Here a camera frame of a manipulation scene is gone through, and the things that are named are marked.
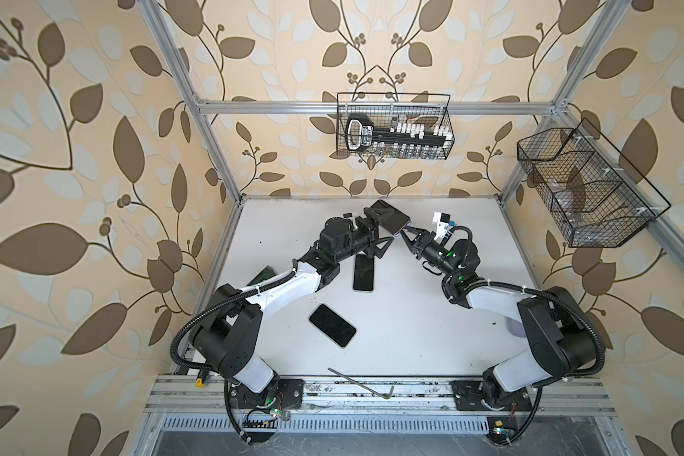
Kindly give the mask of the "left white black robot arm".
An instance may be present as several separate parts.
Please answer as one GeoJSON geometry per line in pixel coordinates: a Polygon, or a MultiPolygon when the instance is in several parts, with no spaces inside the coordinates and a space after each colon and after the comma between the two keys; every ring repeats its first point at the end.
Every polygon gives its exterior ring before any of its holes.
{"type": "Polygon", "coordinates": [[[292,260],[289,271],[240,289],[229,284],[218,288],[208,307],[174,336],[172,361],[242,385],[260,406],[275,402],[279,374],[256,354],[262,319],[328,286],[342,261],[358,255],[383,258],[399,231],[395,217],[393,206],[376,201],[355,219],[329,218],[317,241],[292,260]]]}

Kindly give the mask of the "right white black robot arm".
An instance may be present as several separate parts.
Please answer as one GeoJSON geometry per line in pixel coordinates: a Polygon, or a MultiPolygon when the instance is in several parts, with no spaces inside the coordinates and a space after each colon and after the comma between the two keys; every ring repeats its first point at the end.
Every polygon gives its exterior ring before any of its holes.
{"type": "Polygon", "coordinates": [[[518,355],[482,374],[481,401],[488,408],[501,410],[530,387],[539,389],[566,377],[591,376],[602,370],[605,342],[570,292],[480,277],[471,230],[453,226],[450,231],[467,236],[448,248],[434,232],[409,226],[401,239],[418,260],[441,275],[442,293],[449,303],[514,321],[522,327],[527,343],[518,355]]]}

